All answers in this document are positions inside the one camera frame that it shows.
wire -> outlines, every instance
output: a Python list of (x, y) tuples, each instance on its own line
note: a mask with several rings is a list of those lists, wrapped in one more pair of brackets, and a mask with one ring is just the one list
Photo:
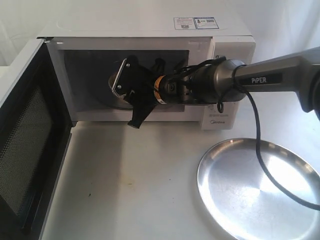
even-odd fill
[(283, 192), (285, 195), (287, 195), (292, 200), (296, 201), (298, 204), (301, 204), (309, 209), (320, 211), (320, 205), (312, 203), (312, 202), (308, 202), (308, 201), (303, 200), (302, 198), (294, 195), (292, 192), (290, 192), (285, 187), (283, 187), (279, 182), (277, 182), (277, 180), (269, 172), (269, 170), (268, 170), (268, 168), (262, 158), (262, 155), (261, 155), (261, 127), (260, 127), (260, 119), (259, 119), (258, 109), (257, 109), (256, 103), (255, 103), (253, 97), (251, 96), (251, 94), (248, 92), (247, 89), (245, 89), (242, 85), (234, 83), (230, 88), (228, 88), (226, 91), (224, 91), (224, 93), (220, 96), (218, 103), (217, 103), (218, 111), (220, 113), (223, 112), (223, 105), (224, 105), (223, 98), (232, 89), (235, 89), (240, 93), (246, 94), (250, 100), (251, 105), (252, 105), (254, 117), (255, 117), (255, 127), (256, 127), (255, 153), (256, 153), (256, 157), (258, 158), (259, 164), (260, 164), (263, 172), (265, 173), (265, 175), (281, 192)]

round metal tray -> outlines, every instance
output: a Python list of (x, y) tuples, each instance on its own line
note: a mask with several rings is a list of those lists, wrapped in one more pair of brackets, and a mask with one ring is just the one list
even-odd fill
[[(263, 160), (289, 191), (320, 203), (320, 177), (302, 158), (261, 142)], [(320, 239), (320, 212), (299, 205), (278, 190), (256, 156), (256, 140), (226, 140), (209, 149), (197, 171), (197, 186), (214, 220), (238, 240)]]

white microwave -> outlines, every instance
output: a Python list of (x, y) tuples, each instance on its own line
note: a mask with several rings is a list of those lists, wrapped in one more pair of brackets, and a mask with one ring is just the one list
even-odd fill
[[(0, 79), (0, 238), (39, 237), (76, 122), (131, 119), (109, 88), (127, 55), (170, 73), (220, 56), (249, 64), (255, 45), (224, 0), (65, 3)], [(201, 122), (204, 109), (161, 105), (146, 121)]]

